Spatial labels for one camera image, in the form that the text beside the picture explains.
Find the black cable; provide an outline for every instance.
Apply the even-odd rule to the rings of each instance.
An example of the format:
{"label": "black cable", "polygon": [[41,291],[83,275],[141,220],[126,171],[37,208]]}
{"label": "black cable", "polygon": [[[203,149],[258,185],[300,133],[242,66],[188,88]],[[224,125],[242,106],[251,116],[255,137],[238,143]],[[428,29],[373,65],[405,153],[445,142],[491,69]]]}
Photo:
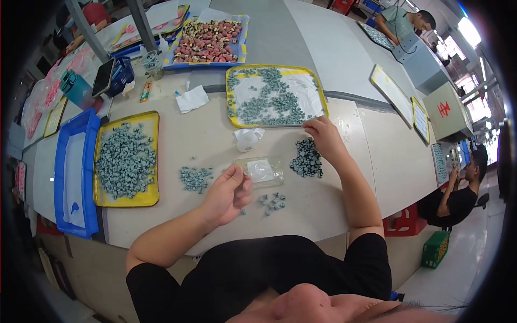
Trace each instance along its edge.
{"label": "black cable", "polygon": [[[396,11],[395,11],[395,38],[397,39],[397,41],[399,40],[399,36],[397,36],[397,16],[399,15],[399,0],[397,0],[397,2],[395,2],[395,6],[397,7]],[[400,46],[400,48],[402,48],[402,50],[404,51],[404,53],[406,54],[413,54],[417,51],[418,49],[418,46],[415,46],[415,49],[412,51],[412,52],[407,52],[403,46]]]}

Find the person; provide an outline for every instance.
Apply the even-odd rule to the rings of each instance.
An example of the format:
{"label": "person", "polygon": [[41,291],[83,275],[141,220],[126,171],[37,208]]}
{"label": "person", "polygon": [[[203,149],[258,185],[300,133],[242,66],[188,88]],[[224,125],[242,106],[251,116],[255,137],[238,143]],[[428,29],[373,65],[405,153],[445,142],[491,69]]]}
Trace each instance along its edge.
{"label": "person", "polygon": [[470,214],[479,194],[479,186],[486,174],[488,154],[485,146],[478,146],[471,153],[470,163],[465,171],[468,186],[458,190],[460,173],[454,168],[449,176],[445,192],[440,188],[417,202],[417,211],[429,225],[451,227],[465,220]]}
{"label": "person", "polygon": [[386,35],[395,46],[416,30],[430,31],[436,29],[433,16],[421,10],[417,13],[407,12],[398,6],[390,6],[375,17],[377,29]]}
{"label": "person", "polygon": [[[79,3],[79,6],[83,11],[84,18],[86,18],[88,25],[91,26],[92,24],[95,24],[97,32],[111,23],[111,17],[101,3],[91,2],[86,5]],[[63,5],[57,12],[56,25],[59,28],[70,28],[70,31],[73,34],[74,40],[66,47],[67,54],[75,50],[77,46],[84,41],[84,36],[79,33],[66,5]]]}
{"label": "person", "polygon": [[144,232],[129,249],[126,283],[140,322],[454,320],[389,301],[391,270],[375,195],[328,118],[302,127],[341,179],[351,243],[344,260],[299,236],[236,240],[208,250],[179,286],[166,268],[252,201],[250,175],[231,165],[198,207]]}

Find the blue basket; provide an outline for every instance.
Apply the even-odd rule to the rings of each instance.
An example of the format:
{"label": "blue basket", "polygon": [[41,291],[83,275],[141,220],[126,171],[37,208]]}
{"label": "blue basket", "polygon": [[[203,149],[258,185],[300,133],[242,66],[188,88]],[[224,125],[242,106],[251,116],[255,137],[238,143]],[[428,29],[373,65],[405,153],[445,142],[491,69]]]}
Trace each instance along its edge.
{"label": "blue basket", "polygon": [[117,94],[122,93],[126,83],[131,83],[134,80],[134,71],[131,66],[131,59],[127,56],[116,58],[113,70],[120,65],[122,65],[122,71],[120,71],[115,79],[111,80],[111,86],[106,91],[106,95],[109,97],[114,97]]}
{"label": "blue basket", "polygon": [[[99,127],[100,118],[95,115],[94,109],[90,108],[61,126],[57,139],[56,159],[54,164],[54,210],[57,229],[61,232],[85,239],[89,239],[92,233],[99,231],[97,209],[95,207],[93,193],[94,153]],[[81,182],[77,183],[77,185],[81,187],[81,202],[85,228],[65,222],[63,219],[65,215],[64,201],[66,199],[66,150],[70,137],[82,132],[86,134],[82,155]]]}

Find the workbench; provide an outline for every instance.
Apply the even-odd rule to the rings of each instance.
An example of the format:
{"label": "workbench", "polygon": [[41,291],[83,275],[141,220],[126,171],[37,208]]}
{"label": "workbench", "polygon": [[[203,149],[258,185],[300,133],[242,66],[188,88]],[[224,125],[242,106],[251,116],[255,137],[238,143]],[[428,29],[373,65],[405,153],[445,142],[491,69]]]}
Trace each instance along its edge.
{"label": "workbench", "polygon": [[[327,94],[329,117],[374,191],[382,217],[400,211],[435,190],[431,149],[393,109],[385,108],[386,99],[369,82],[373,66],[380,64],[408,96],[415,96],[422,102],[422,93],[415,90],[403,66],[389,51],[374,44],[350,18],[297,0],[284,0],[284,3],[305,40],[316,69],[314,72],[319,75]],[[244,9],[233,13],[249,14],[252,27],[252,13]],[[324,35],[321,35],[322,30],[326,30]],[[148,102],[139,103],[148,78],[139,60],[132,64],[135,89],[126,97],[118,95],[113,99],[109,118],[116,120],[145,111],[158,111],[160,200],[147,208],[103,208],[107,243],[129,248],[149,228],[201,203],[204,194],[183,190],[179,180],[182,166],[213,166],[214,175],[219,175],[235,159],[267,155],[281,157],[284,184],[257,189],[253,202],[246,207],[246,216],[238,216],[230,224],[218,228],[187,255],[202,254],[218,244],[236,239],[293,234],[319,241],[348,231],[341,183],[333,167],[323,160],[325,175],[322,179],[302,178],[289,168],[290,161],[296,157],[295,143],[308,137],[301,128],[266,129],[253,150],[241,153],[236,149],[233,134],[236,128],[226,115],[225,93],[209,93],[208,104],[181,114],[174,91],[183,93],[187,90],[186,82],[192,71],[172,71],[153,82]],[[370,103],[338,99],[336,94],[352,94]],[[69,105],[65,108],[67,117],[62,122],[81,112],[79,108],[69,109]],[[27,164],[27,204],[53,222],[52,180],[57,137],[58,133],[33,144],[24,151],[22,159]],[[266,217],[264,207],[257,199],[273,192],[287,196],[287,207]]]}

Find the smartphone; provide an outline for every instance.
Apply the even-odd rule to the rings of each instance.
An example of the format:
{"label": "smartphone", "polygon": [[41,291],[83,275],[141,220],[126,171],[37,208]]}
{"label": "smartphone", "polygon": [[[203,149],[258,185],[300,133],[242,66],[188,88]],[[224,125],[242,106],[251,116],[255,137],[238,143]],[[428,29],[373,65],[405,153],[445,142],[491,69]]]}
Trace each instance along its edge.
{"label": "smartphone", "polygon": [[113,76],[113,67],[115,66],[115,59],[112,58],[106,63],[102,64],[97,71],[97,76],[94,81],[94,89],[92,97],[96,97],[106,92],[111,86],[111,77]]}

